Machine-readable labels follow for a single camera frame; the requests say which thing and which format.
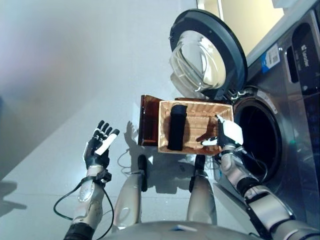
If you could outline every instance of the black cable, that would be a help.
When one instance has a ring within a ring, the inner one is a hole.
[[[70,196],[70,195],[73,194],[75,191],[77,191],[78,188],[81,187],[81,185],[82,185],[82,183],[79,182],[78,185],[77,185],[72,191],[68,192],[66,195],[64,195],[64,196],[61,197],[58,201],[56,201],[56,203],[55,203],[54,206],[53,206],[53,211],[54,211],[55,214],[57,214],[58,216],[60,216],[60,217],[62,217],[62,218],[64,218],[64,219],[67,219],[67,220],[72,221],[72,217],[63,215],[63,214],[61,214],[60,212],[57,211],[57,205],[58,205],[63,199],[65,199],[66,197]]]
[[[58,212],[58,211],[57,211],[57,205],[58,205],[63,199],[65,199],[66,197],[70,196],[70,195],[73,194],[75,191],[77,191],[77,190],[81,187],[81,185],[82,185],[82,181],[79,182],[78,185],[77,185],[72,191],[68,192],[66,195],[62,196],[58,201],[56,201],[56,203],[55,203],[54,206],[53,206],[53,211],[54,211],[55,214],[57,214],[58,216],[60,216],[60,217],[62,217],[62,218],[64,218],[64,219],[67,219],[67,220],[70,220],[70,221],[73,220],[72,217],[63,215],[62,213]],[[110,231],[110,229],[112,228],[112,225],[113,225],[114,219],[115,219],[114,206],[112,205],[111,200],[110,200],[110,198],[109,198],[109,196],[108,196],[108,194],[107,194],[104,186],[103,186],[103,185],[99,185],[99,186],[102,188],[102,190],[103,190],[103,192],[104,192],[104,195],[106,196],[106,198],[108,199],[108,202],[109,202],[109,204],[110,204],[111,211],[112,211],[112,220],[111,220],[111,223],[110,223],[109,228],[105,231],[105,233],[104,233],[102,236],[100,236],[100,237],[97,238],[96,240],[100,240],[100,239],[102,239],[105,235],[107,235],[107,233],[108,233],[108,232]]]
[[[118,160],[117,160],[118,165],[119,165],[120,167],[124,168],[124,169],[131,168],[131,166],[123,166],[123,165],[120,164],[119,161],[120,161],[120,158],[121,158],[123,155],[125,155],[127,152],[129,152],[129,150],[130,150],[130,148],[128,148],[127,150],[125,150],[125,152],[122,153],[122,154],[119,156]]]
[[[112,211],[112,220],[111,220],[110,226],[109,226],[109,228],[107,229],[107,231],[105,231],[105,233],[104,233],[101,237],[99,237],[97,240],[100,240],[100,239],[102,239],[105,235],[107,235],[107,233],[108,233],[108,232],[110,231],[110,229],[112,228],[112,225],[113,225],[114,219],[115,219],[114,206],[112,206],[111,200],[110,200],[110,198],[109,198],[106,190],[104,189],[104,187],[101,186],[101,188],[102,188],[102,190],[103,190],[103,192],[104,192],[104,194],[105,194],[105,196],[106,196],[106,198],[108,199],[108,202],[109,202],[109,204],[110,204],[111,211]]]
[[[263,176],[263,178],[260,180],[260,182],[263,183],[263,182],[266,180],[266,177],[267,177],[267,175],[268,175],[268,167],[267,167],[267,165],[266,165],[263,161],[261,161],[261,160],[259,160],[259,159],[256,159],[253,152],[251,152],[251,155],[252,155],[253,160],[255,161],[255,163],[256,163],[262,170],[264,170],[264,176]]]
[[[110,212],[112,212],[112,209],[110,209],[109,211],[106,211],[102,216],[104,216],[104,215],[106,215],[106,214],[108,214]]]

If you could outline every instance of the wicker basket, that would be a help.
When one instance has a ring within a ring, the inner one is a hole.
[[[170,128],[170,112],[174,105],[185,105],[186,120],[182,151],[167,148]],[[216,155],[219,146],[202,146],[201,141],[218,135],[216,114],[226,120],[234,120],[232,105],[201,101],[160,101],[158,123],[158,151],[175,154]]]

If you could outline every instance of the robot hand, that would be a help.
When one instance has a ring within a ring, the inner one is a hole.
[[[86,168],[90,165],[102,165],[105,169],[109,165],[109,147],[119,134],[119,130],[112,131],[108,123],[101,120],[93,131],[93,136],[89,142],[86,143],[83,160],[85,161]]]
[[[202,141],[203,146],[218,145],[223,148],[225,145],[234,144],[241,146],[244,143],[241,127],[233,121],[224,120],[220,115],[216,115],[218,119],[218,137],[214,136]]]

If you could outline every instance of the label sticker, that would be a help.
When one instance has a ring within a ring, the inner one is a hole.
[[[262,98],[271,108],[271,110],[273,111],[274,114],[277,114],[278,111],[276,109],[276,106],[273,104],[273,102],[271,101],[271,99],[267,96],[267,94],[265,94],[263,91],[258,90],[258,92],[256,93],[256,95],[260,98]]]
[[[261,56],[262,72],[266,73],[276,64],[280,63],[278,44],[273,45]]]

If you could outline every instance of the robotic arm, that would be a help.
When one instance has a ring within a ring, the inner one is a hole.
[[[102,201],[106,195],[112,210],[112,221],[109,229],[105,232],[103,238],[111,229],[114,209],[108,194],[105,191],[105,185],[111,180],[112,175],[108,172],[109,165],[109,147],[119,134],[119,130],[109,127],[108,123],[100,121],[97,128],[93,131],[93,136],[86,143],[83,160],[86,165],[86,177],[81,180],[77,187],[60,198],[53,207],[55,213],[66,219],[72,220],[65,240],[91,240],[93,234],[100,223],[103,215]],[[57,212],[57,204],[80,188],[78,196],[78,205],[74,212],[74,217],[66,217]]]
[[[221,171],[244,197],[247,214],[260,236],[267,240],[319,239],[319,230],[295,220],[292,210],[245,169],[241,158],[237,156],[237,152],[246,153],[242,147],[241,127],[218,115],[217,118],[219,137],[202,144],[218,144],[222,148]]]

